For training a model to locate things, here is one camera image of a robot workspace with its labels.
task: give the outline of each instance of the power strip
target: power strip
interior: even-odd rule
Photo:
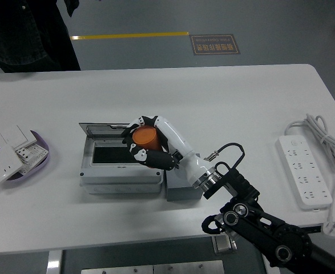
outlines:
[[[302,209],[331,205],[331,194],[305,138],[301,135],[280,136],[276,147],[298,205]]]

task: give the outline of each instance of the metal screw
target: metal screw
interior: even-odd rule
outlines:
[[[239,204],[239,205],[237,205],[237,206],[235,207],[235,211],[236,211],[239,215],[245,215],[246,212],[247,212],[246,208],[245,208],[243,205],[241,205],[241,204]]]

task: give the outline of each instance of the metal bracket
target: metal bracket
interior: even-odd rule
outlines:
[[[228,235],[212,236],[215,255],[237,252],[236,242]]]

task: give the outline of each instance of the black cable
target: black cable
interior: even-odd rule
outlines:
[[[236,167],[242,162],[242,160],[243,160],[243,158],[244,158],[244,156],[245,156],[245,151],[244,151],[244,149],[243,149],[243,146],[242,145],[240,145],[240,144],[238,144],[238,143],[228,143],[228,144],[225,144],[224,146],[222,146],[220,149],[218,149],[217,150],[217,152],[218,153],[221,153],[222,152],[222,150],[224,150],[224,149],[226,149],[227,147],[230,147],[230,146],[236,146],[236,147],[238,147],[240,150],[241,150],[241,152],[242,152],[242,155],[238,158],[238,160],[236,161],[236,163],[233,165],[233,167],[232,168],[234,168],[234,169],[236,169]],[[228,170],[231,170],[231,168],[229,167],[229,165],[226,163],[226,162],[218,162],[218,163],[216,163],[216,165],[214,166],[214,168],[217,170],[217,167],[219,166],[219,165],[224,165]]]

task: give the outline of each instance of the power outlet socket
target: power outlet socket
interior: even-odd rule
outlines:
[[[328,207],[332,197],[305,138],[280,136],[276,147],[298,205],[303,209]]]
[[[4,182],[23,167],[23,163],[13,150],[6,144],[0,148],[0,183]]]
[[[22,161],[25,163],[30,163],[35,157],[35,154],[32,153],[27,148],[21,148],[19,150],[16,150],[16,153],[20,157],[20,159],[22,159]]]

